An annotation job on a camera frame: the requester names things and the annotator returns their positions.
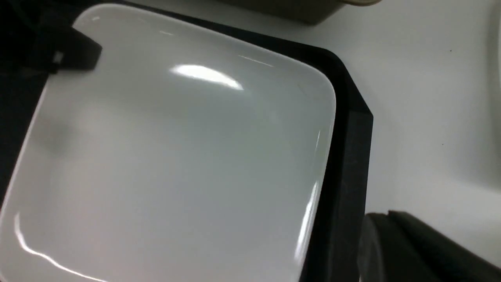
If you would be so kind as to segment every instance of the beige container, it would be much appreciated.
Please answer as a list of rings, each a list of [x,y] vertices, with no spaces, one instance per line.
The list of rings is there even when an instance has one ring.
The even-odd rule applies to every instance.
[[[344,4],[370,6],[381,0],[220,0],[246,9],[315,25]]]

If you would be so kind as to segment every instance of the plate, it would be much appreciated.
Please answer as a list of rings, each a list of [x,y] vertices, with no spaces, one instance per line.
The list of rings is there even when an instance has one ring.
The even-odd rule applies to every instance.
[[[103,4],[92,72],[45,85],[0,215],[0,279],[298,281],[329,154],[318,70]]]

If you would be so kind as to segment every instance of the white square plate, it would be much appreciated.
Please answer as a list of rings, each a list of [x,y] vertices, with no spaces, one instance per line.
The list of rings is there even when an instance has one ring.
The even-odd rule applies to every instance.
[[[291,58],[120,5],[51,76],[0,218],[2,282],[298,281],[334,89]]]

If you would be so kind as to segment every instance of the white surface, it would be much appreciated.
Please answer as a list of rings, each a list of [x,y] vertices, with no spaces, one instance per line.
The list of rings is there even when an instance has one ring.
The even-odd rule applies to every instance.
[[[47,82],[2,210],[2,282],[297,281],[329,80],[125,6],[75,27],[103,53]]]
[[[136,1],[335,52],[374,113],[367,212],[411,212],[501,266],[498,0],[383,0],[315,27],[210,0]]]

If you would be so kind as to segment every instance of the white countertop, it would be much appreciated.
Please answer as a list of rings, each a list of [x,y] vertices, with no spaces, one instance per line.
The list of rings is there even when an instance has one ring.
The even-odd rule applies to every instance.
[[[366,211],[408,211],[501,266],[501,2],[383,0],[307,27],[212,0],[134,1],[337,54],[374,114]]]

